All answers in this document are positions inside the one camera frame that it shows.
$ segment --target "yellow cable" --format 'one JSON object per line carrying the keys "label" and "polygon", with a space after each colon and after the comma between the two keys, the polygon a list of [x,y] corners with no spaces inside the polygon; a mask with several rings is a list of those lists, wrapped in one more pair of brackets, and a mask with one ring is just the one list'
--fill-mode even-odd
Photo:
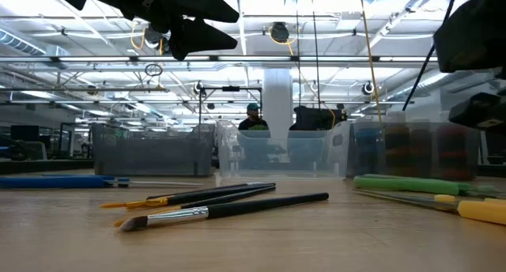
{"label": "yellow cable", "polygon": [[145,28],[142,29],[142,42],[141,42],[141,46],[139,47],[138,45],[135,44],[135,42],[134,42],[134,36],[133,36],[136,25],[137,25],[137,22],[134,22],[134,25],[132,26],[132,37],[130,38],[130,42],[132,43],[132,47],[134,47],[137,50],[140,50],[140,49],[142,49],[144,47]]}
{"label": "yellow cable", "polygon": [[[277,44],[285,44],[285,45],[288,45],[288,49],[290,50],[290,54],[293,55],[293,49],[292,49],[292,43],[295,42],[296,39],[293,39],[291,42],[287,42],[287,43],[279,43],[279,42],[276,42],[276,40],[274,40],[272,38],[272,35],[270,34],[270,30],[272,29],[272,27],[269,28],[269,37],[270,39],[277,43]],[[318,96],[318,94],[316,94],[313,89],[311,89],[311,86],[309,85],[309,82],[308,80],[304,77],[304,75],[302,74],[302,71],[300,71],[300,67],[299,67],[299,64],[295,63],[295,65],[297,66],[297,69],[299,69],[299,72],[300,72],[300,76],[304,79],[304,82],[306,83],[306,85],[309,87],[309,90],[311,90],[313,92],[313,94],[315,96]],[[334,114],[334,111],[332,111],[326,104],[323,104],[323,106],[325,106],[325,108],[327,108],[330,113],[332,114],[332,129],[334,129],[334,124],[335,124],[335,120],[336,120],[336,117],[335,117],[335,114]]]}
{"label": "yellow cable", "polygon": [[374,96],[376,97],[376,108],[378,109],[378,120],[380,123],[382,123],[380,99],[378,97],[378,88],[376,87],[376,77],[374,76],[374,67],[372,66],[372,51],[371,51],[371,43],[369,42],[369,31],[367,29],[367,19],[365,16],[364,0],[361,0],[361,4],[362,4],[362,15],[364,16],[365,41],[367,43],[367,50],[369,53],[369,65],[371,67],[372,84],[374,85]]}

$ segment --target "white pillar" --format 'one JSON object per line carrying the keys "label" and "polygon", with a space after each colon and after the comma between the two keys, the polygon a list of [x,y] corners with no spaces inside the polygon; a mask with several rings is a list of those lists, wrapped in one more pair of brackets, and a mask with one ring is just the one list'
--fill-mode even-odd
{"label": "white pillar", "polygon": [[265,69],[263,75],[263,119],[272,138],[286,138],[293,124],[292,76],[290,69]]}

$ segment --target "metal ferrule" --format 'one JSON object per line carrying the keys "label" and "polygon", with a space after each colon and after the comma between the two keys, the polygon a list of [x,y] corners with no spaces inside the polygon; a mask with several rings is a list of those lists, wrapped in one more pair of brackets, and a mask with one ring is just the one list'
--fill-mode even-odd
{"label": "metal ferrule", "polygon": [[209,209],[206,206],[191,209],[182,209],[169,213],[160,213],[148,216],[148,225],[174,224],[181,221],[196,221],[206,219]]}

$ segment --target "table surface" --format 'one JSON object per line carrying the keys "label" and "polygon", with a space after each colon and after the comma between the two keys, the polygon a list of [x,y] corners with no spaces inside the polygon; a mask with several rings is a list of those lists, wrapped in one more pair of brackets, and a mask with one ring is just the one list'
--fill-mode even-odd
{"label": "table surface", "polygon": [[[506,180],[479,181],[506,190]],[[213,187],[244,180],[198,182]],[[354,195],[343,180],[278,180],[277,184],[275,192],[256,198],[328,191],[330,199],[121,233],[112,223],[125,210],[100,209],[101,203],[185,190],[0,191],[0,267],[9,272],[505,269],[504,226]]]}

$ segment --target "black paintbrush handle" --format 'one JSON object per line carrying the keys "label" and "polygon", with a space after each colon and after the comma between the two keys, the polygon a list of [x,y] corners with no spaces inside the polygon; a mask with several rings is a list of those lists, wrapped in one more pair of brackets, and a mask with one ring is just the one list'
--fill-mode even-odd
{"label": "black paintbrush handle", "polygon": [[251,196],[260,195],[262,193],[265,193],[268,191],[273,191],[275,189],[276,189],[275,186],[269,186],[269,187],[264,187],[264,188],[252,190],[252,191],[246,191],[246,192],[241,192],[241,193],[225,195],[225,196],[211,198],[211,199],[202,200],[202,201],[198,201],[198,202],[191,202],[191,203],[181,206],[181,209],[195,208],[198,206],[209,206],[209,205],[215,205],[215,204],[224,204],[224,203],[233,202],[236,200],[241,200],[242,198],[248,198]]}
{"label": "black paintbrush handle", "polygon": [[220,189],[220,190],[213,190],[213,191],[202,191],[202,192],[191,192],[187,194],[181,194],[176,195],[173,197],[168,197],[168,206],[171,205],[179,205],[184,204],[188,202],[197,202],[206,200],[208,198],[216,198],[223,195],[230,195],[234,193],[240,193],[245,191],[252,191],[255,189],[260,189],[268,187],[264,184],[262,185],[251,185],[251,186],[245,186],[245,187],[234,187],[234,188],[227,188],[227,189]]}
{"label": "black paintbrush handle", "polygon": [[221,204],[208,206],[207,218],[230,217],[243,213],[253,213],[261,210],[275,209],[283,206],[291,206],[306,202],[324,201],[329,198],[328,193],[301,195],[288,198],[272,198],[251,202],[238,202],[233,204]]}
{"label": "black paintbrush handle", "polygon": [[207,191],[215,191],[215,190],[221,190],[221,189],[229,189],[229,188],[237,188],[237,187],[248,187],[248,186],[258,186],[258,185],[265,185],[265,186],[276,186],[276,183],[259,183],[256,185],[250,185],[249,183],[242,183],[242,184],[236,184],[236,185],[228,185],[228,186],[221,186],[221,187],[215,187],[215,188],[209,188],[209,189],[201,189],[201,190],[195,190],[195,191],[189,191],[189,192],[182,192],[182,193],[175,193],[175,194],[165,194],[165,195],[158,195],[158,196],[149,196],[146,198],[146,200],[150,200],[153,198],[162,198],[162,197],[171,197],[171,196],[177,196],[177,195],[183,195],[188,193],[198,193],[198,192],[207,192]]}

